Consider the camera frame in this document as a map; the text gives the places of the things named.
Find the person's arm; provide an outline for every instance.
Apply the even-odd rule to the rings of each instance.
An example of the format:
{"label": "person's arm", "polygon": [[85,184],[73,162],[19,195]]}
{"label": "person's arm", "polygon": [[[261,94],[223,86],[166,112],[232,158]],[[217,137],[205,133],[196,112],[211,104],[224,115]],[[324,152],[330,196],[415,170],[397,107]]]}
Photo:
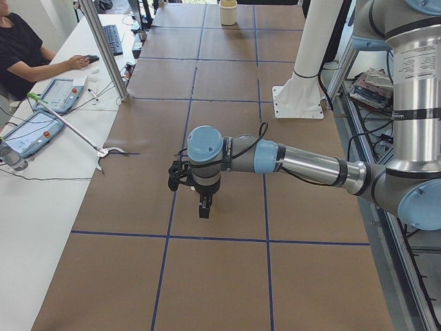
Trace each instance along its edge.
{"label": "person's arm", "polygon": [[43,46],[41,46],[41,48],[40,48],[40,53],[41,53],[41,56],[43,56],[43,58],[49,62],[51,62],[54,59],[55,54],[56,54],[55,52],[53,52]]}
{"label": "person's arm", "polygon": [[89,65],[87,56],[75,55],[67,61],[56,64],[48,64],[46,66],[30,67],[26,63],[20,61],[10,66],[8,71],[27,81],[35,83],[53,76],[57,76],[63,72],[72,69],[81,69]]}

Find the label sticker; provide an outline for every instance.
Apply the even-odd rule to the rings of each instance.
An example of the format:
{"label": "label sticker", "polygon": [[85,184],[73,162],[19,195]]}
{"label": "label sticker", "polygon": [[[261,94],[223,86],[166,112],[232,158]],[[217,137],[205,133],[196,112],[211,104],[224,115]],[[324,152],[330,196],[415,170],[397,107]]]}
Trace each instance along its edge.
{"label": "label sticker", "polygon": [[396,53],[394,83],[440,78],[440,47],[438,44]]}

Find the white cup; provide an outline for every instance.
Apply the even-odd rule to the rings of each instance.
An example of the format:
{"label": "white cup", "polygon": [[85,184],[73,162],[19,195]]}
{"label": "white cup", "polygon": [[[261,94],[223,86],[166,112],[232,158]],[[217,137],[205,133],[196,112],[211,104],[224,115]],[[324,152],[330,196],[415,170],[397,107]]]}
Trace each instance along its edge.
{"label": "white cup", "polygon": [[219,3],[220,24],[232,26],[237,22],[237,1],[221,0]]}

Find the brown table surface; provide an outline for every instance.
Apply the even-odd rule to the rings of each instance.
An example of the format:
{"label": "brown table surface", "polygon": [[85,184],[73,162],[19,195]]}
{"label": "brown table surface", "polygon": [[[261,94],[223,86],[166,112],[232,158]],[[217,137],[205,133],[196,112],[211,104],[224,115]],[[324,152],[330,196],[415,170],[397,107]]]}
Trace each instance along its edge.
{"label": "brown table surface", "polygon": [[291,76],[297,6],[160,9],[34,331],[391,330],[355,197],[286,174],[225,173],[210,218],[174,194],[167,169],[192,128],[343,157],[331,112],[275,119],[271,87]]}

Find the person's hand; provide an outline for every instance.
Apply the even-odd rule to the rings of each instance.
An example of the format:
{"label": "person's hand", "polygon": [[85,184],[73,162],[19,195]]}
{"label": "person's hand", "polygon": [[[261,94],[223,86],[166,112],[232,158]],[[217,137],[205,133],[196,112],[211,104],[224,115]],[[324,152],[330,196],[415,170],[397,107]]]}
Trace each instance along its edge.
{"label": "person's hand", "polygon": [[89,65],[89,59],[85,55],[74,55],[67,63],[70,69],[81,69]]}

